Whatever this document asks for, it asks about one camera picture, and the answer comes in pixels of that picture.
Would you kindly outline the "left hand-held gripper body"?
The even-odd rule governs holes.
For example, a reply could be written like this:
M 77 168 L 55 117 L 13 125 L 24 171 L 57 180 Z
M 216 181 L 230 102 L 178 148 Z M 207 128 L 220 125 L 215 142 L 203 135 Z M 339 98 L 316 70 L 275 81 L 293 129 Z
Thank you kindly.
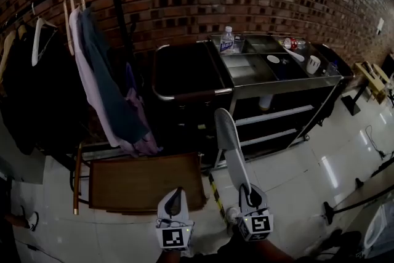
M 185 251 L 188 249 L 194 229 L 194 221 L 190 219 L 186 193 L 185 210 L 181 215 L 167 214 L 164 205 L 175 192 L 169 192 L 158 204 L 156 220 L 156 236 L 158 237 L 160 248 L 165 251 Z

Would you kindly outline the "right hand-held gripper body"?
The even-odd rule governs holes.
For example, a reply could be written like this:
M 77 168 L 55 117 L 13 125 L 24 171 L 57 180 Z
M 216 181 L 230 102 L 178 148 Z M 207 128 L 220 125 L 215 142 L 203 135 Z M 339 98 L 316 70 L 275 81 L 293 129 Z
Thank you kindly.
M 261 241 L 267 238 L 273 231 L 273 214 L 268 210 L 267 196 L 261 191 L 262 204 L 260 206 L 251 206 L 249 196 L 246 207 L 239 207 L 238 228 L 245 241 Z

